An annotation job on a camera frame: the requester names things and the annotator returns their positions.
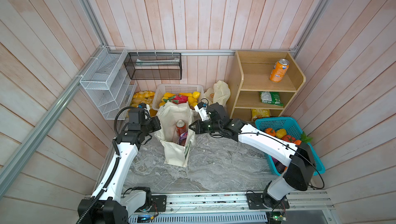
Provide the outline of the yellow plastic grocery bag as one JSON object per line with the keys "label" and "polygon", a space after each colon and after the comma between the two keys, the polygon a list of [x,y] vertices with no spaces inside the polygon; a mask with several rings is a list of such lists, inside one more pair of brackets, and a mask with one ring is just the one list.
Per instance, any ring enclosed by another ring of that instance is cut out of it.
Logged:
{"label": "yellow plastic grocery bag", "polygon": [[227,101],[231,96],[231,90],[224,81],[219,80],[217,83],[210,87],[205,93],[204,98],[209,100],[209,104],[218,103],[226,106]]}

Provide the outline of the purple snack packet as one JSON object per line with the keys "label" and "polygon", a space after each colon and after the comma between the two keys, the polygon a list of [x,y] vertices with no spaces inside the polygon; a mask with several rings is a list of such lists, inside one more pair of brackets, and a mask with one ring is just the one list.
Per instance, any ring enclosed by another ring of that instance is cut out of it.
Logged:
{"label": "purple snack packet", "polygon": [[178,139],[178,144],[180,145],[180,146],[185,146],[185,144],[186,144],[186,141],[187,141],[187,136],[188,136],[188,132],[184,132],[184,133],[182,133],[180,136],[179,136],[179,139]]}

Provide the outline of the orange toy pumpkin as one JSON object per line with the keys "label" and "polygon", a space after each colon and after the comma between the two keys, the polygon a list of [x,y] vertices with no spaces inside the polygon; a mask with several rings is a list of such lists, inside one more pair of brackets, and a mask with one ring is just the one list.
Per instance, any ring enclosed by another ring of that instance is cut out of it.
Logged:
{"label": "orange toy pumpkin", "polygon": [[264,130],[264,132],[265,132],[266,134],[268,134],[268,135],[271,135],[271,136],[273,136],[273,137],[276,137],[276,131],[275,131],[274,129],[272,129],[272,128],[267,128],[267,129]]}

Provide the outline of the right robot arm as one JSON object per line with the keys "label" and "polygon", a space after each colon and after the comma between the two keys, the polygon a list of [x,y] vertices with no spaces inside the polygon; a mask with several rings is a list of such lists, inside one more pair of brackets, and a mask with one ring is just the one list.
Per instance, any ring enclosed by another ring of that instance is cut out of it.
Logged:
{"label": "right robot arm", "polygon": [[196,134],[208,133],[213,137],[229,138],[259,149],[286,166],[286,171],[271,181],[262,193],[262,204],[274,209],[293,191],[308,190],[317,171],[312,149],[308,144],[296,145],[258,130],[241,119],[229,118],[224,106],[203,102],[195,106],[200,119],[189,125]]}

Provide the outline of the cream canvas tote bag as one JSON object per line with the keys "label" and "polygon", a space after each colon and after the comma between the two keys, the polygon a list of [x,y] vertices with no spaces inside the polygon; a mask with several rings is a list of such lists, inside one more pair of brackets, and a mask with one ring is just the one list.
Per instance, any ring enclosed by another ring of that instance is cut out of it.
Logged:
{"label": "cream canvas tote bag", "polygon": [[[190,156],[190,148],[196,144],[196,134],[188,129],[193,123],[193,111],[187,103],[174,104],[171,102],[161,106],[156,116],[159,118],[161,129],[155,132],[155,137],[161,142],[165,152],[165,163],[179,167],[186,167]],[[176,123],[183,121],[186,125],[187,137],[182,146],[178,143]]]}

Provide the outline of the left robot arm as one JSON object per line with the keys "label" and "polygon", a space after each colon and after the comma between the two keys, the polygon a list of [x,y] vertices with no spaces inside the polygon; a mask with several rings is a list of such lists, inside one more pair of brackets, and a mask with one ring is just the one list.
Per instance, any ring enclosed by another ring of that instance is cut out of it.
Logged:
{"label": "left robot arm", "polygon": [[78,206],[79,224],[126,224],[136,210],[152,206],[148,187],[134,187],[126,198],[122,198],[122,192],[134,158],[152,139],[151,134],[161,129],[160,121],[150,116],[150,107],[144,103],[124,107],[117,116],[124,111],[128,112],[128,121],[121,130],[115,129],[111,162],[90,199],[81,200]]}

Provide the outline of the toy carrot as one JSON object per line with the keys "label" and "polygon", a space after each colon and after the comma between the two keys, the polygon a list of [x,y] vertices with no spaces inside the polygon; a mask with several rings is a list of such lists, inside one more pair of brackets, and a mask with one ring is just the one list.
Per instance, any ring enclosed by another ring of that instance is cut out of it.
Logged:
{"label": "toy carrot", "polygon": [[294,143],[295,143],[296,145],[299,146],[299,145],[301,145],[302,143],[309,144],[312,140],[313,140],[312,137],[307,136],[306,133],[303,132],[303,133],[301,134],[300,139],[295,140]]}

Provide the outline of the red cola can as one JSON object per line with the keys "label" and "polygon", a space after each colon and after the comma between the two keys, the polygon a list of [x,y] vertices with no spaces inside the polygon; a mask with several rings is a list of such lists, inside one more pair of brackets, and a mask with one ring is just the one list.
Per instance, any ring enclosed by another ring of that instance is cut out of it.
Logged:
{"label": "red cola can", "polygon": [[176,122],[176,133],[178,136],[181,136],[182,134],[184,134],[185,132],[187,132],[186,129],[186,124],[183,120],[178,120]]}

